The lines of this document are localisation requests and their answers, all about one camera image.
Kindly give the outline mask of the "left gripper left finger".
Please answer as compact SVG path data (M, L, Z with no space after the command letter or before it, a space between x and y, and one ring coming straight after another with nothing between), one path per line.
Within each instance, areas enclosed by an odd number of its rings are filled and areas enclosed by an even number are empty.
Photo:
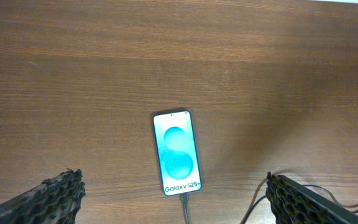
M71 169L0 204L0 224L74 224L86 195L81 170Z

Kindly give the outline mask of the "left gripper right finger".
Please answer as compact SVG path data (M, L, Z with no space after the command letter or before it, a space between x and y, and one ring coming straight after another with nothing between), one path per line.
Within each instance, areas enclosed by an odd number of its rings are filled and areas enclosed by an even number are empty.
M269 172L265 194L277 223L358 224L358 215L284 175Z

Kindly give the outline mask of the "blue screen Galaxy smartphone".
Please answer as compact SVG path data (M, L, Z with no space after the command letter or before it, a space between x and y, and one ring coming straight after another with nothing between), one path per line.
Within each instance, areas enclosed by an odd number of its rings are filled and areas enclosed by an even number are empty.
M193 119L188 110L153 115L152 124L163 194L186 194L201 190Z

